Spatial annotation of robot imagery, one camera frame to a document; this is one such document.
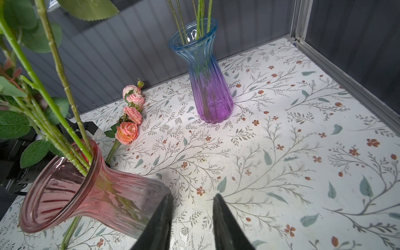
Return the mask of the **pink peony spray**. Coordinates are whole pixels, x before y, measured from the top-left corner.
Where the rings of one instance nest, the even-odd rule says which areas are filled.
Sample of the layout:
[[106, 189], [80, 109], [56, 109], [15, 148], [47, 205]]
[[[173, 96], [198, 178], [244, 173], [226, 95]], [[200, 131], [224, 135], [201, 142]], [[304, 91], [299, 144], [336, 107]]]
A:
[[105, 160], [110, 163], [117, 149], [123, 145], [130, 145], [139, 136], [139, 126], [143, 122], [141, 114], [145, 104], [145, 97], [142, 94], [144, 82], [138, 80], [136, 85], [127, 85], [123, 89], [123, 99], [127, 106], [123, 109], [123, 115], [119, 117], [116, 124], [107, 131], [111, 138], [114, 138], [114, 144]]

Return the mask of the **pale pink rose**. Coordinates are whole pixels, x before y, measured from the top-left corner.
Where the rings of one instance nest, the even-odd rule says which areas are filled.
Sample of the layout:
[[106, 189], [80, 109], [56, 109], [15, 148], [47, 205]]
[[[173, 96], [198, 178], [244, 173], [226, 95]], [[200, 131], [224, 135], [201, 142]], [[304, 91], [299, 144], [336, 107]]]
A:
[[125, 83], [135, 78], [123, 39], [131, 3], [113, 1], [119, 14], [102, 21], [79, 20], [61, 8], [49, 14], [62, 28], [58, 51], [80, 113], [118, 101]]

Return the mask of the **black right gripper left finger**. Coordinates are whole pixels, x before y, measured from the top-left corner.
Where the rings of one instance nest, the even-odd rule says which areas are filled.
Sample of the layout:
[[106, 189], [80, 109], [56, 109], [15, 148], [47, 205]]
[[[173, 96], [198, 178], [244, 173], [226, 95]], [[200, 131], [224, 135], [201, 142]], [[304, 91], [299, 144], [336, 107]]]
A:
[[150, 222], [131, 250], [168, 250], [173, 209], [173, 197], [169, 193], [164, 196]]

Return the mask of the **white peony flower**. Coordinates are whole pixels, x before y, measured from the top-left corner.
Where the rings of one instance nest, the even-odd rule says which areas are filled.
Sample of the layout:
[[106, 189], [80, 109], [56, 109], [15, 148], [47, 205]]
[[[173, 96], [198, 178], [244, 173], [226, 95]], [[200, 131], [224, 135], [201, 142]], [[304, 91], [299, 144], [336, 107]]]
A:
[[[1, 138], [17, 139], [35, 130], [39, 139], [23, 151], [21, 168], [53, 153], [86, 176], [93, 151], [58, 52], [61, 37], [44, 1], [1, 1], [1, 51], [6, 58], [1, 64]], [[52, 54], [65, 98], [50, 96], [23, 48]]]

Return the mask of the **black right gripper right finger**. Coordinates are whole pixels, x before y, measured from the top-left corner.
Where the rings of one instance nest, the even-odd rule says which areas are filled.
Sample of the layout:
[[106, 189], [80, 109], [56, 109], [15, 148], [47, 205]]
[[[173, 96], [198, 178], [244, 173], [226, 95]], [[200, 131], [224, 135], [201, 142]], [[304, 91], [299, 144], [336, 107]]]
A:
[[212, 211], [217, 250], [255, 250], [219, 193], [213, 199]]

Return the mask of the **blue purple glass vase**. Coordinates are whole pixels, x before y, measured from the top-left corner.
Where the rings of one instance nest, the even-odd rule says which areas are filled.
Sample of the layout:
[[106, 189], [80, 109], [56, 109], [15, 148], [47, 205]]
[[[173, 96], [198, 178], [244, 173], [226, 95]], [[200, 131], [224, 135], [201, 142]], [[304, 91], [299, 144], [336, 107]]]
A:
[[210, 31], [197, 40], [194, 21], [185, 26], [187, 44], [182, 43], [178, 32], [169, 40], [169, 47], [188, 66], [198, 115], [211, 124], [226, 120], [233, 110], [231, 93], [213, 52], [217, 28], [218, 21], [211, 19]]

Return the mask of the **coral pink rose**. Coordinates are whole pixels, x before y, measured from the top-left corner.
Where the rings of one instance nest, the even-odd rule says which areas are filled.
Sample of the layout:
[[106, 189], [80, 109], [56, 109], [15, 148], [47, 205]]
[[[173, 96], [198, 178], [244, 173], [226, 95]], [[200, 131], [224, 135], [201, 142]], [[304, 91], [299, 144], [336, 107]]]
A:
[[[179, 38], [181, 40], [182, 45], [186, 45], [189, 43], [189, 41], [187, 40], [186, 28], [183, 21], [180, 1], [176, 0], [175, 3], [178, 12], [176, 12], [174, 8], [174, 3], [171, 0], [168, 0], [170, 10], [172, 11], [174, 21], [178, 29]], [[197, 3], [195, 3], [195, 1], [192, 1], [192, 5], [196, 17], [197, 30], [196, 30], [195, 40], [197, 41], [211, 31], [211, 19], [212, 19], [211, 13], [212, 13], [213, 1], [209, 1], [208, 3], [208, 12], [206, 12], [206, 3], [204, 0], [198, 0]]]

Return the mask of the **red glass vase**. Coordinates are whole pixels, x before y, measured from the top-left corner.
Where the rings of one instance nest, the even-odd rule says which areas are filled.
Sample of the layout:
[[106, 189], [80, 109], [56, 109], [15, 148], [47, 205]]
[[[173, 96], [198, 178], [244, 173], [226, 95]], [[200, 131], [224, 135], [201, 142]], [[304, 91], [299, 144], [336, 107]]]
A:
[[162, 182], [106, 166], [94, 151], [84, 177], [65, 157], [54, 157], [42, 170], [20, 209], [19, 225], [27, 233], [53, 228], [69, 218], [87, 216], [125, 235], [139, 238], [170, 188]]

